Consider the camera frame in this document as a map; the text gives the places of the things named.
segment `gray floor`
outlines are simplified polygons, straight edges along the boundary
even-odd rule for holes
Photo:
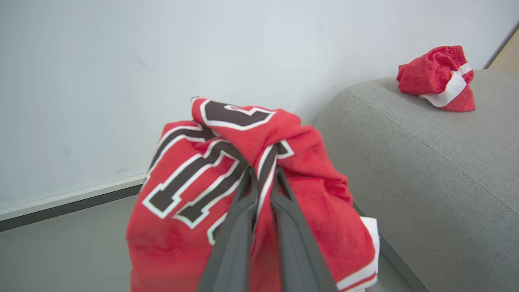
[[[0,291],[129,291],[135,196],[0,233]],[[412,292],[384,257],[374,292]]]

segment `red cloth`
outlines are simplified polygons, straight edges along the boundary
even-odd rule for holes
[[[401,92],[411,95],[441,94],[446,90],[452,71],[458,71],[465,64],[467,60],[461,46],[432,49],[411,63],[399,66],[398,87]],[[474,92],[468,85],[474,78],[474,71],[460,74],[466,82],[465,88],[441,109],[453,112],[475,110]]]
[[[352,207],[347,178],[334,169],[313,127],[301,126],[297,115],[284,110],[237,108],[203,98],[193,101],[192,114],[194,121],[165,126],[130,218],[133,292],[195,291],[214,231],[233,199],[229,186],[235,186],[243,172],[240,159],[254,167],[265,194],[252,250],[252,292],[281,290],[269,201],[275,165],[285,170],[339,289],[359,288],[376,277],[373,241]],[[276,143],[281,149],[277,154],[271,151]],[[214,150],[220,146],[223,151]],[[203,159],[207,168],[197,165]],[[182,185],[183,191],[175,185]]]

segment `jersey number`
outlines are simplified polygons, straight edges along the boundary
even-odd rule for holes
[[[244,110],[233,105],[210,100],[200,105],[200,112],[206,125],[228,127],[236,130],[248,130],[267,123],[276,113],[260,108]],[[157,153],[153,157],[148,176],[160,163],[164,154],[178,141],[187,139],[204,142],[216,138],[216,135],[203,126],[179,126],[169,130],[159,142]],[[209,209],[222,198],[232,194],[238,187],[241,177],[249,165],[241,153],[228,141],[214,140],[202,154],[196,154],[180,165],[164,182],[159,183],[143,200],[143,205],[160,218],[165,218],[182,201],[183,192],[210,167],[217,167],[223,157],[234,159],[227,173],[219,176],[206,190],[193,201],[187,202],[173,218],[184,222],[191,229],[209,215]],[[214,238],[224,214],[208,230],[208,238],[214,244]]]

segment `gray fabric upholstery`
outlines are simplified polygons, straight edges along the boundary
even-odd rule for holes
[[[379,79],[317,121],[356,205],[431,292],[518,291],[518,84],[477,71],[476,110],[453,113]]]

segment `red jersey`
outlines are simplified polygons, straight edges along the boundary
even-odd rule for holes
[[[249,165],[260,187],[251,292],[281,291],[269,201],[276,165],[284,169],[339,291],[373,282],[373,240],[352,206],[347,178],[334,169],[317,130],[284,110],[204,98],[193,99],[192,115],[193,121],[165,126],[130,218],[133,292],[195,291]]]

